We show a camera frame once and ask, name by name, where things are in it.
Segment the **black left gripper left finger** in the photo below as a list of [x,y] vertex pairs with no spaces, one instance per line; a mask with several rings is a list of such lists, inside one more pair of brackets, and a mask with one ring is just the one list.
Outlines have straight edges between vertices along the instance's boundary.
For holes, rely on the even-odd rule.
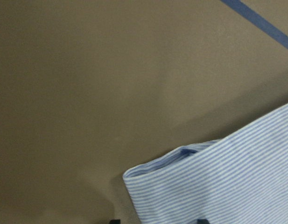
[[110,224],[121,224],[121,220],[120,219],[113,219],[110,221]]

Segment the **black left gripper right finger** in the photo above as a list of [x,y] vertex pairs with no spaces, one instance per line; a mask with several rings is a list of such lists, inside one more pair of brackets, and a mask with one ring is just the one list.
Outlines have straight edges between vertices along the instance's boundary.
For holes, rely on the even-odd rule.
[[209,224],[209,221],[207,219],[198,219],[197,224]]

